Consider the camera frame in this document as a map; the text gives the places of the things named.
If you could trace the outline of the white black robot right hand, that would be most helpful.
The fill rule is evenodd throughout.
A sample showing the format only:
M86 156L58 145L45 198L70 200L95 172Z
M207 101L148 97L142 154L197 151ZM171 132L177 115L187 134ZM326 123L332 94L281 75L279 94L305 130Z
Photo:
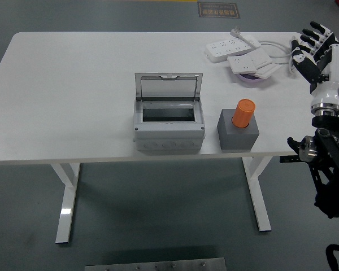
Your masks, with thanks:
M326 26L310 22L312 29L303 29L300 40L291 41L292 66L310 83L313 97L311 109L330 104L339 110L339 41Z

